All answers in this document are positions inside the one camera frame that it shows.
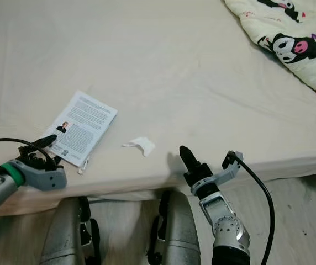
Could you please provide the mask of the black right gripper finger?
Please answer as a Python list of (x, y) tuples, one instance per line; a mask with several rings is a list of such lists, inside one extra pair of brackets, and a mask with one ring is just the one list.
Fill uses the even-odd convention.
[(186, 146), (179, 146), (179, 156), (181, 157), (187, 170), (196, 170), (198, 167), (198, 160), (193, 152)]

